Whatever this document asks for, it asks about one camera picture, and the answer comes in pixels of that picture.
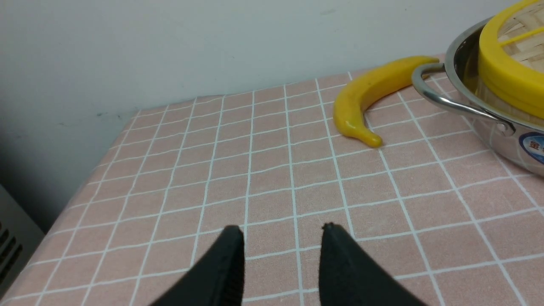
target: pot handle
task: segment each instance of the pot handle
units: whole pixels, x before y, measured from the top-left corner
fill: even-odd
[[[441,109],[445,109],[458,115],[495,123],[497,129],[505,136],[512,136],[515,133],[515,128],[508,121],[490,114],[483,109],[461,104],[443,97],[430,88],[423,80],[423,75],[445,71],[446,68],[444,67],[444,63],[421,65],[413,71],[412,84],[422,97]]]

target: white wall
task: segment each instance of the white wall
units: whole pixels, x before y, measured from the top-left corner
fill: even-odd
[[[0,0],[2,181],[46,228],[137,108],[440,53],[513,2]]]

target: grid pattern tablecloth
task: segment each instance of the grid pattern tablecloth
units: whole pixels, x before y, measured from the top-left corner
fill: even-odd
[[[411,87],[366,114],[381,149],[338,135],[333,100],[360,73],[140,111],[4,302],[147,305],[239,224],[245,304],[318,305],[333,221],[431,305],[540,304],[544,182]]]

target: plastic banana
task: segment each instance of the plastic banana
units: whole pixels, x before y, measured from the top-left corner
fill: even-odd
[[[381,137],[365,127],[362,114],[382,97],[411,85],[415,68],[438,62],[434,57],[406,57],[372,69],[349,82],[336,97],[334,105],[333,118],[340,134],[357,138],[372,148],[381,146]]]

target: pot label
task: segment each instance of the pot label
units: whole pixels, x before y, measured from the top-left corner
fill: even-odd
[[[544,135],[537,132],[520,136],[520,146],[530,157],[544,164]]]

